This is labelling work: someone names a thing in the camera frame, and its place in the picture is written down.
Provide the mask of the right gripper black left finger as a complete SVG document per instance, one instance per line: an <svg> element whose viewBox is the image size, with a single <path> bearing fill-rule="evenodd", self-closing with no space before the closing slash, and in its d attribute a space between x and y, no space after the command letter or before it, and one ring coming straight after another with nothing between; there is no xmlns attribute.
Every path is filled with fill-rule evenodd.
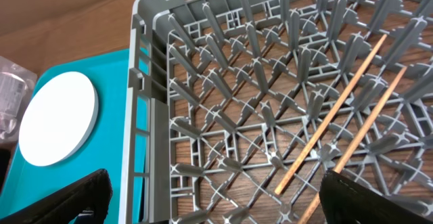
<svg viewBox="0 0 433 224"><path fill-rule="evenodd" d="M113 195L106 169L63 187L1 219L2 223L103 223Z"/></svg>

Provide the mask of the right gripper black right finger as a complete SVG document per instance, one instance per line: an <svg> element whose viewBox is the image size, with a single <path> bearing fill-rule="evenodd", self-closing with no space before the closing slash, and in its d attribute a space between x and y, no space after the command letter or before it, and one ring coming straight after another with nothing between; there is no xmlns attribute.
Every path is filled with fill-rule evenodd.
<svg viewBox="0 0 433 224"><path fill-rule="evenodd" d="M319 199L328 224L432 223L333 170L321 180Z"/></svg>

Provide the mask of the wooden chopstick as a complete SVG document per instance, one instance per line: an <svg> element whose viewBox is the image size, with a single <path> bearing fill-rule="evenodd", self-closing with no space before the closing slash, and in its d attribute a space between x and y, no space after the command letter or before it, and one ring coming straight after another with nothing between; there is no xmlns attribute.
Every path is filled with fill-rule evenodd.
<svg viewBox="0 0 433 224"><path fill-rule="evenodd" d="M379 102L376 104L375 108L372 110L371 114L366 119L363 126L359 129L359 132L355 135L354 139L349 144L348 148L346 149L345 153L340 157L338 163L335 165L335 167L332 169L336 173L340 173L346 163L350 160L350 157L353 155L354 151L357 149L359 144L362 142L364 136L367 134L368 130L374 123L375 119L378 117L378 114L382 110L382 108L385 106L386 102L388 101L389 97L392 95L392 92L395 90L396 86L398 85L399 81L403 78L403 75L405 74L407 70L407 67L403 67L400 72L397 74L397 76L394 78L394 80L391 82L389 88L384 92L383 96L380 98ZM313 215L315 210L317 209L318 205L320 204L319 194L316 194L313 198L312 202L309 204L301 218L298 220L298 224L305 224L310 219L310 217Z"/></svg>
<svg viewBox="0 0 433 224"><path fill-rule="evenodd" d="M304 146L301 153L298 155L298 157L295 159L295 161L292 163L291 167L287 171L287 173L284 175L283 179L280 181L278 186L275 188L275 194L280 195L283 190L287 187L288 183L296 173L296 171L300 168L300 165L303 163L304 159L308 156L309 152L313 149L313 146L316 144L316 142L319 140L320 136L324 133L326 130L328 124L331 122L331 120L334 118L338 110L341 108L342 104L346 101L346 98L350 94L350 92L355 88L355 85L358 83L359 79L363 75L363 73L366 71L368 66L370 65L371 61L377 54L377 52L380 50L380 47L383 45L384 41L387 39L388 35L384 34L380 38L380 40L376 43L375 47L372 49L372 51L369 53L365 61L361 64L359 69L356 71L355 75L350 80L349 84L346 86L346 88L343 90L341 96L337 99L334 106L331 108L331 110L328 112L326 117L322 120L322 123L319 125L318 129L315 131L309 142Z"/></svg>

